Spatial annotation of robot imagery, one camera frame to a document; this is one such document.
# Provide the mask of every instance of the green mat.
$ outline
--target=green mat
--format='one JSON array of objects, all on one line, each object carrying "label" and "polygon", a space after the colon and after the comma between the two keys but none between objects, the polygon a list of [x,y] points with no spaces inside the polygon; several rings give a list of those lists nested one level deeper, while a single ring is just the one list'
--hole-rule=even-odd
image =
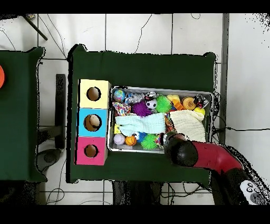
[{"label": "green mat", "polygon": [[110,151],[104,166],[90,166],[74,165],[74,149],[78,79],[107,80],[112,86],[213,92],[214,62],[213,53],[198,56],[86,52],[83,45],[75,45],[69,52],[67,138],[71,145],[68,141],[67,180],[200,182],[208,186],[209,171],[172,165],[162,154]]},{"label": "green mat", "polygon": [[0,89],[0,180],[45,181],[35,167],[37,62],[43,48],[0,51],[6,80]]}]

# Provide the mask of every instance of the orange ball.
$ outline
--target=orange ball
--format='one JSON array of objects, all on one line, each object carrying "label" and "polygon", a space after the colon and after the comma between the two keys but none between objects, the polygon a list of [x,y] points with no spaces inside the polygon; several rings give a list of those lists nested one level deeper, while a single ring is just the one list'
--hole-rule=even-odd
[{"label": "orange ball", "polygon": [[133,145],[136,145],[137,140],[136,140],[136,138],[132,135],[132,136],[130,136],[130,137],[126,137],[125,143],[126,143],[127,145],[133,146]]}]

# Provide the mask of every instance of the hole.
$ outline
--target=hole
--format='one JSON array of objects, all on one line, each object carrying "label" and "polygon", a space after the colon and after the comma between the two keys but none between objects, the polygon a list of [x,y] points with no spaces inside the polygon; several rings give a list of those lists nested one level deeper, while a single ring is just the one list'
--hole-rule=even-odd
[{"label": "hole", "polygon": [[101,127],[101,118],[96,114],[87,115],[84,119],[83,125],[86,130],[96,132]]},{"label": "hole", "polygon": [[98,148],[95,145],[88,145],[84,148],[84,153],[89,158],[96,157],[98,152]]},{"label": "hole", "polygon": [[101,91],[98,87],[91,87],[87,90],[86,96],[90,101],[98,101],[101,97]]}]

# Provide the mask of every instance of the yellow ball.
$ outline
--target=yellow ball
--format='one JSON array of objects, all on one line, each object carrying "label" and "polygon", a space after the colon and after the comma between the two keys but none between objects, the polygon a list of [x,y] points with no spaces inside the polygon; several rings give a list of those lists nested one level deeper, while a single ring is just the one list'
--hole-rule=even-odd
[{"label": "yellow ball", "polygon": [[198,112],[198,113],[201,113],[201,114],[203,114],[203,115],[205,115],[205,110],[202,108],[199,108],[199,107],[196,107],[195,109],[194,109],[194,111],[195,112]]}]

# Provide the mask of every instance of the yellow box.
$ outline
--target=yellow box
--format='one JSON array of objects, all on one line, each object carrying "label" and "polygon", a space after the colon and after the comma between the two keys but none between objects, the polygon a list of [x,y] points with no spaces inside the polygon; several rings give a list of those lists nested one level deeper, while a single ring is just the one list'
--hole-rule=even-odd
[{"label": "yellow box", "polygon": [[111,84],[104,80],[80,79],[80,107],[108,109]]}]

